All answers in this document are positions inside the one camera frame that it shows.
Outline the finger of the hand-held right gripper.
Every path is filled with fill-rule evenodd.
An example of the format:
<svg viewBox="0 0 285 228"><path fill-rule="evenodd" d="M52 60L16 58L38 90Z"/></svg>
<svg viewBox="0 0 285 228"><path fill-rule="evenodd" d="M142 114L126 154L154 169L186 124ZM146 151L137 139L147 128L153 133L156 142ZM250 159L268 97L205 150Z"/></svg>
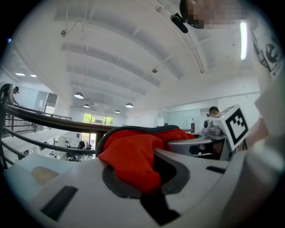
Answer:
<svg viewBox="0 0 285 228"><path fill-rule="evenodd" d="M166 142L166 150L181 155L199 155L207 153L206 146L213 143L214 140L206 135L194 135L192 139Z"/></svg>

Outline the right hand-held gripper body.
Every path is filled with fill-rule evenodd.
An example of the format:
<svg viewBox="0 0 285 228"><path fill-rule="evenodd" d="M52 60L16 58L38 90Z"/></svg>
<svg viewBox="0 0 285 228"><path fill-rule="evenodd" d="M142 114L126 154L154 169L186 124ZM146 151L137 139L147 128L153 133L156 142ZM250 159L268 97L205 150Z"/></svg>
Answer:
<svg viewBox="0 0 285 228"><path fill-rule="evenodd" d="M229 161L248 135L248 125L240 105L228 107L204 121L203 133L214 142L223 142L220 160Z"/></svg>

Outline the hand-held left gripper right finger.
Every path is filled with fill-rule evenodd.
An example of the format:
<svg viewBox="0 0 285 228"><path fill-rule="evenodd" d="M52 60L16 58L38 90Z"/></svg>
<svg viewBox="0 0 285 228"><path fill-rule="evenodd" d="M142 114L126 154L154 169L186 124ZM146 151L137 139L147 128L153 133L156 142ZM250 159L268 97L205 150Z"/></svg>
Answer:
<svg viewBox="0 0 285 228"><path fill-rule="evenodd" d="M166 195L166 201L171 209L183 214L198 203L214 186L221 173L207 170L208 166L227 168L228 161L196 158L181 155L161 149L155 149L156 155L164 155L169 159L185 165L190 171L190 178L179 193Z"/></svg>

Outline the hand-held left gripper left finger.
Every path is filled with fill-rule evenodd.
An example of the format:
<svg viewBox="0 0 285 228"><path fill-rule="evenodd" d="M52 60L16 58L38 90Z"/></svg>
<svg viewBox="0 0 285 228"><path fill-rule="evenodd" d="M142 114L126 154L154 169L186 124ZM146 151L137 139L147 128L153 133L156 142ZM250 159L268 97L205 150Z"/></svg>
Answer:
<svg viewBox="0 0 285 228"><path fill-rule="evenodd" d="M99 159L76 163L29 155L4 172L12 192L45 228L155 228L138 199L116 196L103 182ZM46 211L63 188L75 189L57 219Z"/></svg>

